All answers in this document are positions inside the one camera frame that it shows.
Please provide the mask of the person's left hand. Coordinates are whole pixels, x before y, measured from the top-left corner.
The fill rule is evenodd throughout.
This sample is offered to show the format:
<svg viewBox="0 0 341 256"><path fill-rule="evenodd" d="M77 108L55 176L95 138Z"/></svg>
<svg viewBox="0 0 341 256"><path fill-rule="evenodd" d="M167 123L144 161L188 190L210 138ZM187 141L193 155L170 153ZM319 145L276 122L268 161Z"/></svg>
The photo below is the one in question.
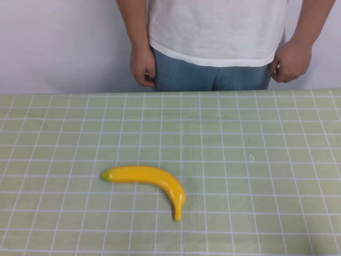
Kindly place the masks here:
<svg viewBox="0 0 341 256"><path fill-rule="evenodd" d="M288 83L305 74L312 58L312 45L294 39L279 47L269 74L278 83Z"/></svg>

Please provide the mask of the person's right hand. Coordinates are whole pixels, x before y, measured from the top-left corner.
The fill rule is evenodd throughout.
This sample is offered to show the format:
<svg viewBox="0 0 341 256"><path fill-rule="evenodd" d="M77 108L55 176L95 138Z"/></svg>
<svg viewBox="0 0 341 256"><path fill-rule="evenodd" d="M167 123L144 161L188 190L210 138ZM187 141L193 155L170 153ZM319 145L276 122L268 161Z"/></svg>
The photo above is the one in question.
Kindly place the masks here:
<svg viewBox="0 0 341 256"><path fill-rule="evenodd" d="M131 71L135 80L142 86L155 87L156 60L150 46L132 46Z"/></svg>

